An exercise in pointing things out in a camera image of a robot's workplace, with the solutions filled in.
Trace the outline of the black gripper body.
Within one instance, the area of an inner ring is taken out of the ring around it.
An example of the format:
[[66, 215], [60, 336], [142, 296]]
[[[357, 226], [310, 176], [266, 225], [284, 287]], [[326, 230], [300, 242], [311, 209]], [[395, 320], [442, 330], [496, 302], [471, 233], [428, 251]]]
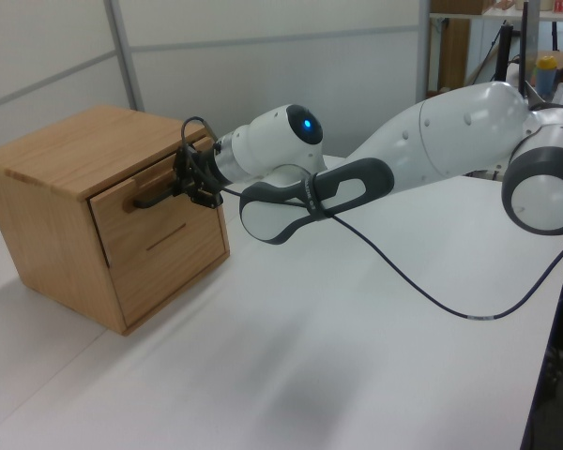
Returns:
[[197, 186], [209, 194], [221, 192], [221, 175], [215, 162], [215, 147], [211, 146], [203, 151], [198, 151], [192, 145], [190, 149], [190, 166]]

